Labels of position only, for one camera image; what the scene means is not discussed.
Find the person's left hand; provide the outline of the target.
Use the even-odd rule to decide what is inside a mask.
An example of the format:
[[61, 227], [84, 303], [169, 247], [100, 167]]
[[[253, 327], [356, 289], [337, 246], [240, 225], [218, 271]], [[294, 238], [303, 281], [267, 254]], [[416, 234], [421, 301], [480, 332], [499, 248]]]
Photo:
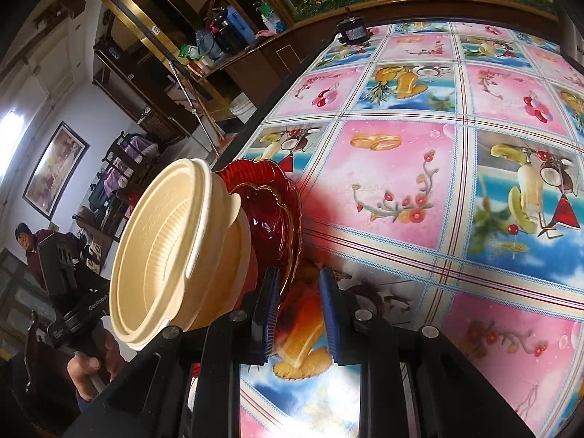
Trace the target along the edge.
[[104, 336], [105, 365], [102, 365], [97, 358], [79, 355], [75, 355], [67, 363], [67, 373], [82, 402], [91, 402], [98, 395], [97, 389], [91, 381], [92, 376], [96, 375], [102, 368], [105, 368], [110, 374], [110, 380], [113, 381], [126, 365], [126, 361], [120, 352], [120, 346], [112, 333], [105, 330]]

